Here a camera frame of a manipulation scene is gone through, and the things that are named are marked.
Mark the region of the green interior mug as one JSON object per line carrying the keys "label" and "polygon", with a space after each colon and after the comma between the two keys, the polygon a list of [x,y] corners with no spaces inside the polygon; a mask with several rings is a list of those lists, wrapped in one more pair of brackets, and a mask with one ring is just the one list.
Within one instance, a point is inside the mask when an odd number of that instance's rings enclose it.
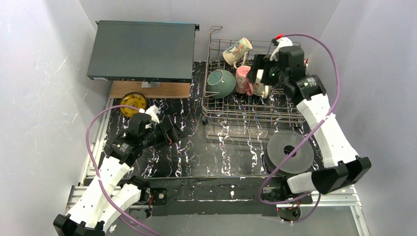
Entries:
{"label": "green interior mug", "polygon": [[271,86],[265,85],[261,82],[263,76],[263,69],[257,70],[256,80],[254,83],[254,95],[261,97],[262,99],[266,99],[269,95],[269,91]]}

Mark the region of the cream seahorse mug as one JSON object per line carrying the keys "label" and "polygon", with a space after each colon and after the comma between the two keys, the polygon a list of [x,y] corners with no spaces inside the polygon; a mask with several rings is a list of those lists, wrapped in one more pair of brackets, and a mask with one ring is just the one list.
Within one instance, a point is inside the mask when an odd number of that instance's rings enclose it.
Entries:
{"label": "cream seahorse mug", "polygon": [[230,46],[228,49],[223,51],[222,56],[227,64],[237,69],[237,63],[240,61],[241,58],[241,65],[245,65],[248,54],[252,49],[253,47],[250,41],[246,37],[243,37],[242,39],[234,43],[232,46]]}

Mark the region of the pink interior mug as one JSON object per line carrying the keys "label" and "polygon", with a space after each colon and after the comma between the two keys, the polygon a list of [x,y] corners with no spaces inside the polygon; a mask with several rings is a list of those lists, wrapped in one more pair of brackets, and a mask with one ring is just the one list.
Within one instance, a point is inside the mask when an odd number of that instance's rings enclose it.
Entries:
{"label": "pink interior mug", "polygon": [[248,79],[248,74],[251,67],[247,65],[240,66],[236,69],[236,87],[235,91],[241,94],[247,94],[252,96],[254,94],[254,88],[252,83]]}

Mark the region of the yellow patterned plate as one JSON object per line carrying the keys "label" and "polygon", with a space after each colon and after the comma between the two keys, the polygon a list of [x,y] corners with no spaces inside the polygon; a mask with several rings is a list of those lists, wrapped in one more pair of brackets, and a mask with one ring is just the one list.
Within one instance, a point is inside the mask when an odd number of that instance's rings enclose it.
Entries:
{"label": "yellow patterned plate", "polygon": [[[148,101],[143,94],[141,94],[139,92],[131,92],[131,93],[126,94],[121,99],[120,104],[135,107],[137,109],[144,109],[145,110],[148,106]],[[128,107],[120,107],[120,111],[127,118],[131,118],[135,114],[138,113],[137,110],[132,109],[132,108],[128,108]]]}

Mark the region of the white floral bowl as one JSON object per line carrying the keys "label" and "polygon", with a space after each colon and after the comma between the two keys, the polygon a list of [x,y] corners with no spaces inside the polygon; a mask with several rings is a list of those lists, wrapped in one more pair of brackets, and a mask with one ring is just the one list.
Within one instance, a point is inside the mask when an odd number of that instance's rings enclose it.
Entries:
{"label": "white floral bowl", "polygon": [[220,99],[233,92],[236,86],[235,76],[227,70],[215,70],[207,77],[206,96]]}

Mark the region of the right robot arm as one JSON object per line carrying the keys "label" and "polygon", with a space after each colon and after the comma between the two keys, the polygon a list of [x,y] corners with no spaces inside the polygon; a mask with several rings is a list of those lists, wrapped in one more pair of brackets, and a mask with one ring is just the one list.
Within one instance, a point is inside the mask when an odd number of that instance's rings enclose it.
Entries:
{"label": "right robot arm", "polygon": [[368,157],[360,157],[341,130],[327,91],[316,75],[309,75],[299,46],[281,47],[272,55],[256,54],[249,80],[280,86],[307,121],[323,157],[324,169],[284,180],[278,189],[281,199],[318,191],[327,194],[356,184],[371,168]]}

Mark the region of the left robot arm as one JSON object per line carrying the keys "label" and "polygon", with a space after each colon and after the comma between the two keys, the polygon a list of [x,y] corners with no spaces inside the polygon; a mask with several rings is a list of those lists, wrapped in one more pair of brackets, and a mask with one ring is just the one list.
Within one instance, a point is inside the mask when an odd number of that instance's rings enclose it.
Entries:
{"label": "left robot arm", "polygon": [[77,203],[68,213],[55,218],[53,225],[58,235],[105,235],[127,208],[144,196],[150,197],[148,182],[139,177],[132,177],[117,194],[113,193],[143,150],[169,146],[186,136],[170,115],[158,121],[152,112],[135,114],[125,133],[114,139],[110,155]]}

